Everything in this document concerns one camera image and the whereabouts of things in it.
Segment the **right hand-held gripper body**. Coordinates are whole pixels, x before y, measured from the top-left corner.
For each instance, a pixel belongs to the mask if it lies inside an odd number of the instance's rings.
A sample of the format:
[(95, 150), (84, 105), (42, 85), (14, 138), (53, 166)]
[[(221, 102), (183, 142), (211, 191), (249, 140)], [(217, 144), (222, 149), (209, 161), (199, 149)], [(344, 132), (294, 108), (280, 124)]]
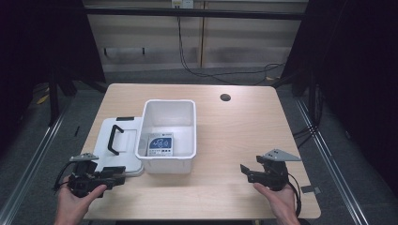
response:
[(264, 169), (263, 172), (259, 173), (257, 183), (273, 191), (280, 191), (288, 183), (286, 162), (301, 161), (301, 158), (280, 149), (273, 149), (262, 156), (257, 156), (256, 161)]

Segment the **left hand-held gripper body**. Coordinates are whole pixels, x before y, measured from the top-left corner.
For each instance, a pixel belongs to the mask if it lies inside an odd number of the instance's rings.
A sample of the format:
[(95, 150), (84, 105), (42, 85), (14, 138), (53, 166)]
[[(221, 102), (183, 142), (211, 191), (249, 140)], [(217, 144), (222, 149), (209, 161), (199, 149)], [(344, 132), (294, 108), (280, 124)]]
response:
[(68, 180), (68, 187), (76, 197), (85, 197), (99, 185), (105, 184), (105, 179), (96, 172), (97, 159), (98, 157), (91, 153), (69, 159), (69, 162), (73, 164), (73, 170)]

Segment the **person's left hand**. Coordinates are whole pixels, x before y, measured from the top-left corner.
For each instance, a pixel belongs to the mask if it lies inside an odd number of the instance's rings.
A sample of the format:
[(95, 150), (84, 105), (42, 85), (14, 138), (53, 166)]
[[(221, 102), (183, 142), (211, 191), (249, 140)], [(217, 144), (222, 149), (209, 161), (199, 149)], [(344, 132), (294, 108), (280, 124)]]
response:
[(64, 177), (63, 185), (59, 189), (54, 225), (79, 225), (90, 204), (107, 189), (106, 185), (100, 185), (87, 196), (79, 198), (71, 193), (67, 185), (68, 180), (67, 176)]

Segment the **person's right hand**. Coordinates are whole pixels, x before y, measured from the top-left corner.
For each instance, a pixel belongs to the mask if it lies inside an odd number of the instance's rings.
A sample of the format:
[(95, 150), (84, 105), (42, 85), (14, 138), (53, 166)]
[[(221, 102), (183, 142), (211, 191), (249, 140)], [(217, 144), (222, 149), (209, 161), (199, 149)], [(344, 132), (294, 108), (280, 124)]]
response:
[(272, 191), (259, 183), (254, 183), (253, 187), (268, 200), (278, 225), (300, 225), (296, 215), (295, 194), (290, 186), (286, 185), (280, 191)]

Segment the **grey tape strip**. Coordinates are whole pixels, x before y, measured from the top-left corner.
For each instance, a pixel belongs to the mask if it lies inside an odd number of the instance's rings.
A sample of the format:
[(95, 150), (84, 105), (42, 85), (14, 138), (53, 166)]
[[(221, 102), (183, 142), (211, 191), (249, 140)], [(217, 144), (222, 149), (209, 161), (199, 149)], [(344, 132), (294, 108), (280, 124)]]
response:
[(304, 186), (301, 187), (300, 189), (304, 194), (313, 193), (314, 195), (317, 195), (321, 192), (319, 187), (314, 187), (314, 186)]

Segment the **blue and white small box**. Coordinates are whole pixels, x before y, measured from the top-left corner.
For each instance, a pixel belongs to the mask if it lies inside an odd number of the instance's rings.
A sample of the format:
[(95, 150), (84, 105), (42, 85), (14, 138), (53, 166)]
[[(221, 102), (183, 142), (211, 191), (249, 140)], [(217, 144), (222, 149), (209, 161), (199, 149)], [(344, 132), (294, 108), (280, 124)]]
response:
[(171, 157), (173, 155), (173, 133), (151, 133), (148, 138), (148, 157)]

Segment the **white plastic storage box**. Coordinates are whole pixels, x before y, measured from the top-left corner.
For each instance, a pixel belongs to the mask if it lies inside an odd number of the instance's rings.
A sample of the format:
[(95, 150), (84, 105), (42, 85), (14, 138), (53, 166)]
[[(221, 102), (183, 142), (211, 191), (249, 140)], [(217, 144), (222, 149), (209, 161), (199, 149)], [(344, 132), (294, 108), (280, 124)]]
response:
[[(196, 105), (190, 99), (150, 99), (145, 103), (140, 140), (135, 149), (147, 173), (190, 173), (196, 156)], [(173, 133), (171, 157), (148, 157), (151, 133)]]

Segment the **black metal stand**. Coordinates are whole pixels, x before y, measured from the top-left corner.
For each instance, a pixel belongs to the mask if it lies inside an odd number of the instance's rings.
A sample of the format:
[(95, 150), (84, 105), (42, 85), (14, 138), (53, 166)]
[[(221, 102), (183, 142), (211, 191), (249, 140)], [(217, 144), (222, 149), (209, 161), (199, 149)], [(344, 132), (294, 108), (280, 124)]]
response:
[(58, 102), (58, 89), (61, 89), (63, 94), (67, 97), (72, 97), (76, 94), (77, 89), (73, 80), (66, 72), (54, 68), (49, 75), (49, 97), (51, 116), (49, 126), (51, 127), (60, 115), (59, 102)]

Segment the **black curtain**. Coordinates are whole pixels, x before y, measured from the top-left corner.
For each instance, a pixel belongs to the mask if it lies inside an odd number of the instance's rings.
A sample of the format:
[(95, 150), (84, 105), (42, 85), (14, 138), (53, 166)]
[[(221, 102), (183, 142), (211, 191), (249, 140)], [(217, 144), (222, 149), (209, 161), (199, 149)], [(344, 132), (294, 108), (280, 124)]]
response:
[(308, 0), (283, 75), (319, 85), (398, 197), (398, 0)]
[(0, 0), (0, 158), (40, 83), (105, 81), (83, 0)]

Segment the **black horizontal bar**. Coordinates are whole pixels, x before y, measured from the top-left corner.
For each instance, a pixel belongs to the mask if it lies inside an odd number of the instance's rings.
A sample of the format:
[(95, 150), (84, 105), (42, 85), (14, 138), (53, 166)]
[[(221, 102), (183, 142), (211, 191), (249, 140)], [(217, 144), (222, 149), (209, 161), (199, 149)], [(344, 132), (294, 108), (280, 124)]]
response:
[(86, 14), (123, 15), (123, 16), (170, 16), (197, 18), (233, 18), (233, 19), (264, 19), (301, 21), (307, 15), (304, 13), (261, 12), (242, 10), (214, 9), (172, 9), (172, 8), (129, 8), (129, 7), (85, 7)]

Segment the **aluminium floor rail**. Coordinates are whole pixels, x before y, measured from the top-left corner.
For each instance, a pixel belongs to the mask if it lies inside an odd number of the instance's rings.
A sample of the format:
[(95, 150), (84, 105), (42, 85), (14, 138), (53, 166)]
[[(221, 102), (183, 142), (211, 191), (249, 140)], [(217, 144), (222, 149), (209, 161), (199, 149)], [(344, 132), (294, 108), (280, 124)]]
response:
[(26, 163), (23, 173), (18, 179), (18, 183), (8, 194), (8, 198), (4, 205), (0, 208), (0, 225), (11, 225), (15, 218), (23, 199), (30, 188), (34, 177), (37, 174), (43, 159), (45, 158), (49, 147), (51, 146), (59, 128), (65, 118), (69, 105), (65, 106), (55, 119), (46, 127), (45, 133), (40, 139), (40, 143), (35, 148), (34, 154)]
[(370, 225), (367, 217), (365, 216), (360, 206), (360, 203), (355, 197), (350, 186), (347, 184), (339, 166), (337, 165), (332, 153), (330, 152), (322, 133), (319, 131), (318, 128), (315, 127), (314, 123), (312, 122), (306, 104), (300, 98), (298, 98), (296, 102), (301, 116), (306, 124), (306, 127), (310, 130), (310, 137), (314, 140), (314, 143), (321, 157), (323, 158), (333, 179), (333, 182), (336, 185), (343, 199), (344, 205), (347, 208), (354, 223), (356, 225)]

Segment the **white wall socket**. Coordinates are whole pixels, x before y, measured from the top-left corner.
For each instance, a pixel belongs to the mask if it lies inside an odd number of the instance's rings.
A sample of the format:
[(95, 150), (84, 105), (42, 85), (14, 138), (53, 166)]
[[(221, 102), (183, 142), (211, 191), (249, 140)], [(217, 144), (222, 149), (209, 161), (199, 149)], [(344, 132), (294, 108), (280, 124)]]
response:
[(186, 8), (193, 9), (194, 2), (193, 0), (171, 0), (172, 8)]

